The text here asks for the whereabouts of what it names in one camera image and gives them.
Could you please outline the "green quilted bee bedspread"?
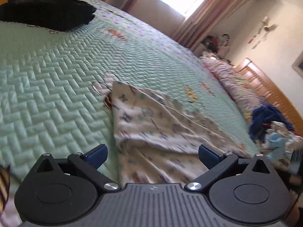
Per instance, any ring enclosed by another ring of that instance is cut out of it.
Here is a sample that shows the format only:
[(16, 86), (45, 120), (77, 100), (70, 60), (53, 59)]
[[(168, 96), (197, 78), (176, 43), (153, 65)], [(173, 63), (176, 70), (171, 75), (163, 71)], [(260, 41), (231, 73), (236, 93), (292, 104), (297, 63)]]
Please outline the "green quilted bee bedspread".
[[(96, 18), (70, 32), (1, 23), (1, 163), (25, 178), (39, 157), (66, 157), (99, 144), (109, 149), (100, 172), (122, 184), (111, 89), (123, 82), (150, 89), (199, 111), (242, 144), (256, 146), (245, 119), (200, 58), (143, 22), (99, 0)], [(180, 183), (127, 183), (130, 198), (105, 208), (98, 226), (233, 226), (199, 196), (181, 200)]]

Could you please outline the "white letter-print shirt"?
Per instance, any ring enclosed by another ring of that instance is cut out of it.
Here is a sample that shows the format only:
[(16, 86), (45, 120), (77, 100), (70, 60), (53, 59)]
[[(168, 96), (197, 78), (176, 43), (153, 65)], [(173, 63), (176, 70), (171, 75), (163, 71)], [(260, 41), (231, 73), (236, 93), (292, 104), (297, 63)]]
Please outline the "white letter-print shirt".
[(211, 119), (157, 91), (114, 82), (111, 103), (122, 184), (187, 184), (207, 171), (200, 145), (248, 157)]

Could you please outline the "light blue garment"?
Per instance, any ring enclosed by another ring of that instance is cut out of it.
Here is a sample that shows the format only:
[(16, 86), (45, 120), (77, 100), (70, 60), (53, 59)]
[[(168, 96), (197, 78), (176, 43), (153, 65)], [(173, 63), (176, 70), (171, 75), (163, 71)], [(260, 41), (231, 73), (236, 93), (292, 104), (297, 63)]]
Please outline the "light blue garment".
[(291, 153), (286, 151), (286, 143), (289, 140), (289, 134), (272, 132), (265, 135), (265, 142), (268, 145), (269, 153), (267, 158), (272, 162), (280, 160), (290, 161)]

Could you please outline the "white patterned garment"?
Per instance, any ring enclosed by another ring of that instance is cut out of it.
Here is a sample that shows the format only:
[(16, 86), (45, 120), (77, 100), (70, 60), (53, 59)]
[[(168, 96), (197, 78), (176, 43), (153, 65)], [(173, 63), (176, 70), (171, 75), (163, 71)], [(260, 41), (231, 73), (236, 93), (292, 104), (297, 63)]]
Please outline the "white patterned garment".
[[(278, 132), (281, 134), (289, 134), (289, 140), (286, 143), (286, 151), (291, 153), (291, 157), (294, 155), (295, 159), (300, 158), (302, 155), (302, 137), (296, 135), (293, 131), (289, 131), (286, 126), (277, 121), (273, 121), (268, 129), (266, 129), (266, 134)], [(260, 144), (260, 150), (265, 156), (270, 152), (266, 142)], [(272, 162), (272, 164), (277, 168), (283, 168), (284, 170), (289, 167), (290, 161), (280, 160), (279, 162)]]

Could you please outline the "navy blue garment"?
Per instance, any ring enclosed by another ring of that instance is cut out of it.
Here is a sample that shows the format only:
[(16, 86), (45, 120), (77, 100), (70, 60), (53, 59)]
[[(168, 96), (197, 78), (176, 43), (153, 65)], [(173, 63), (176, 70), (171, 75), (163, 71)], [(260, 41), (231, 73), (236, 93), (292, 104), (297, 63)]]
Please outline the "navy blue garment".
[(273, 121), (283, 123), (289, 131), (295, 131), (293, 124), (273, 105), (263, 105), (253, 110), (249, 136), (256, 143), (258, 140), (265, 142), (266, 129)]

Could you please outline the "floral pillow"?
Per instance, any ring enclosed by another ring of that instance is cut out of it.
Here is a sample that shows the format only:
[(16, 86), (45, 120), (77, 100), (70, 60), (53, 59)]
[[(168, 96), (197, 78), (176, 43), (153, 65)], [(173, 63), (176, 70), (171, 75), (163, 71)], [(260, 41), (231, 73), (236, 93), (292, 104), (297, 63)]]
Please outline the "floral pillow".
[(250, 123), (252, 112), (264, 105), (266, 100), (258, 95), (253, 86), (237, 73), (230, 64), (210, 57), (201, 57), (200, 59), (237, 104), (245, 121)]

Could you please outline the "pink curtain right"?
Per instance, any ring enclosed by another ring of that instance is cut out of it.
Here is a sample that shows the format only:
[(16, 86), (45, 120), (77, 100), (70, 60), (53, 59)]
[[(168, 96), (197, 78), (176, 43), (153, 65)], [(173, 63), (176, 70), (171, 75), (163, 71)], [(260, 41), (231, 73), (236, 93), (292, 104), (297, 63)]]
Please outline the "pink curtain right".
[(175, 31), (172, 39), (195, 50), (220, 21), (226, 19), (250, 0), (204, 0)]

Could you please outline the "framed wall picture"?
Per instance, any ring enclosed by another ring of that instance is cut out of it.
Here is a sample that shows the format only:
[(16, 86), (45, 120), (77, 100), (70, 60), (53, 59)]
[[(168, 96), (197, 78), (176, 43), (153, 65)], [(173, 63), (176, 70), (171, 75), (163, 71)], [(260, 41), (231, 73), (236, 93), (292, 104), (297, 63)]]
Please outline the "framed wall picture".
[(299, 57), (292, 64), (292, 69), (303, 78), (303, 52), (299, 55)]

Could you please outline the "black folded garment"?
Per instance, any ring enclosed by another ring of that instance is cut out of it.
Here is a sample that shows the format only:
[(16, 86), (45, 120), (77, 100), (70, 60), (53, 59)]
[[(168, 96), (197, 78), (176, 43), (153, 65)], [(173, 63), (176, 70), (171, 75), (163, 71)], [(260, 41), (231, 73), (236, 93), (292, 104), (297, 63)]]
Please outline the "black folded garment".
[(1, 21), (65, 32), (89, 24), (96, 10), (80, 0), (16, 0), (1, 5)]

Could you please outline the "wooden headboard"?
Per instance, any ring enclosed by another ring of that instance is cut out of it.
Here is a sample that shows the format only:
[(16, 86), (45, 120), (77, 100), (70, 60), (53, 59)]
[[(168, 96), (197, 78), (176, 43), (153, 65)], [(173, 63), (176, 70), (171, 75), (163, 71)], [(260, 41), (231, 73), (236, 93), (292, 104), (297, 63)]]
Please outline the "wooden headboard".
[(302, 117), (276, 84), (249, 58), (236, 66), (235, 71), (247, 80), (270, 104), (279, 109), (287, 121), (293, 124), (295, 132), (302, 136)]

